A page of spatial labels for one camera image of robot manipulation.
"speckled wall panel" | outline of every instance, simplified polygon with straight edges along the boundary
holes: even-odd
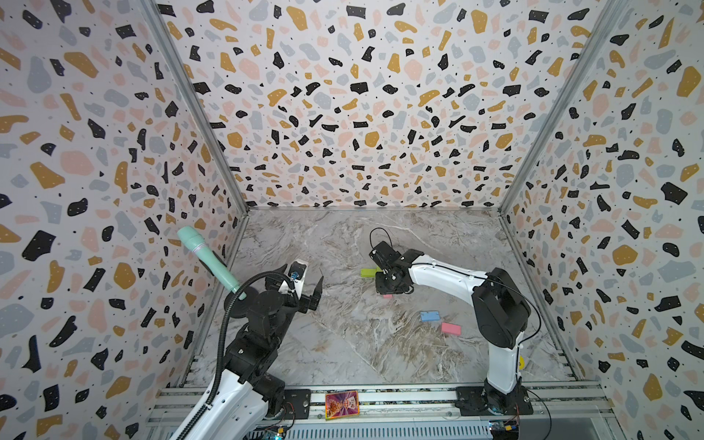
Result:
[[[630,6],[508,219],[628,437],[701,439],[704,4]]]
[[[163,0],[250,206],[494,206],[605,0]]]
[[[127,0],[0,2],[0,439],[139,438],[226,253],[229,194]]]

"marble floor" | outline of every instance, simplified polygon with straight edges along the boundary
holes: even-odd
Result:
[[[304,293],[312,293],[325,275],[318,310],[296,315],[269,372],[290,385],[483,382],[488,346],[472,306],[430,287],[387,299],[376,293],[373,278],[360,277],[360,269],[375,267],[368,256],[369,233],[377,226],[389,231],[401,253],[413,248],[464,268],[504,268],[530,295],[495,213],[253,210],[234,264],[237,279],[296,257],[310,263]],[[376,231],[372,239],[376,244],[382,238]],[[440,322],[420,322],[423,310],[437,310],[443,321],[461,325],[462,335],[444,334]],[[205,386],[213,376],[223,313],[218,304],[187,386]],[[244,321],[230,320],[228,343]],[[528,330],[537,323],[533,312]],[[525,343],[522,355],[524,380],[570,379],[544,326]]]

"teal microphone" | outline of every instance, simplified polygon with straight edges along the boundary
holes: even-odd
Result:
[[[217,279],[225,286],[225,290],[230,292],[236,292],[239,289],[239,283],[232,276],[232,274],[227,270],[225,265],[223,265],[213,251],[206,244],[206,240],[202,235],[198,233],[195,229],[190,226],[182,227],[178,231],[178,237],[186,248],[195,253],[198,258],[208,266],[210,271],[217,277]],[[240,299],[245,299],[246,294],[242,292]]]

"red block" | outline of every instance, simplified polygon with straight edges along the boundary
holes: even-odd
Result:
[[[443,333],[454,334],[455,336],[462,336],[462,327],[460,325],[443,322],[441,329]]]

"holographic card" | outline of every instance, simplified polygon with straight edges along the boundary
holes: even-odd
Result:
[[[339,419],[359,415],[359,396],[357,391],[343,391],[325,394],[325,419]]]

